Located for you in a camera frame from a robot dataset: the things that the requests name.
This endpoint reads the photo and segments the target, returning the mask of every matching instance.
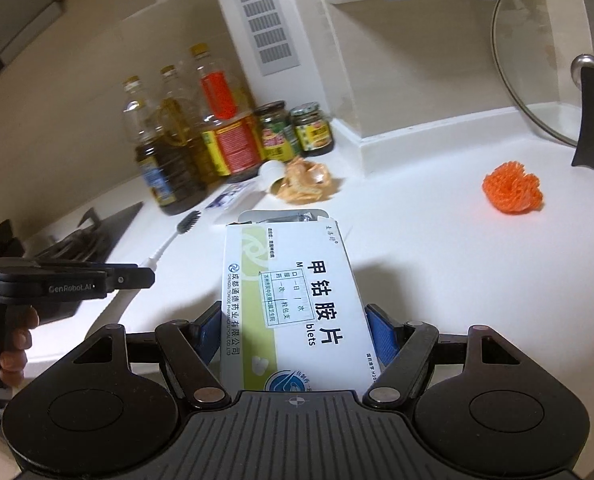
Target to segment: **orange scouring ball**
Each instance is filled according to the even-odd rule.
[[[519,162],[505,162],[487,175],[482,189],[490,203],[502,213],[528,213],[542,206],[544,196],[539,191],[539,179],[524,173]]]

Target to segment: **crumpled paper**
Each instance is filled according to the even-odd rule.
[[[317,202],[332,190],[333,179],[325,164],[295,157],[286,165],[277,197],[289,203]]]

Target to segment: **finger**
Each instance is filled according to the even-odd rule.
[[[10,386],[11,388],[17,388],[18,386],[21,386],[21,383],[24,380],[24,373],[0,370],[0,379],[1,382],[4,383],[6,386]]]
[[[7,372],[20,372],[28,362],[26,352],[1,352],[0,365]]]
[[[17,350],[27,350],[32,346],[32,336],[25,328],[13,330],[13,344]]]
[[[26,314],[26,328],[32,330],[33,328],[37,328],[39,326],[39,314],[37,311],[30,307],[28,309],[28,313]]]

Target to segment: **ventilation grille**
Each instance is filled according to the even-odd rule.
[[[278,0],[237,0],[262,75],[299,65]]]

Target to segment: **brush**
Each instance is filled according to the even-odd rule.
[[[164,252],[170,244],[175,241],[179,235],[185,234],[192,229],[197,221],[201,213],[199,211],[190,211],[188,215],[184,217],[184,219],[177,224],[177,228],[175,232],[170,235],[168,240],[164,242],[164,244],[159,248],[159,250],[153,254],[151,257],[147,258],[144,262],[141,263],[139,267],[147,267],[148,269],[157,270],[157,263],[163,256]],[[137,288],[135,290],[119,290],[112,301],[108,303],[106,308],[103,309],[101,314],[94,320],[94,323],[90,326],[88,333],[86,334],[86,338],[93,335],[97,330],[101,327],[106,326],[109,323],[119,323],[119,320],[122,319],[123,313],[128,308],[128,305],[132,300],[135,299],[137,294],[141,289]]]

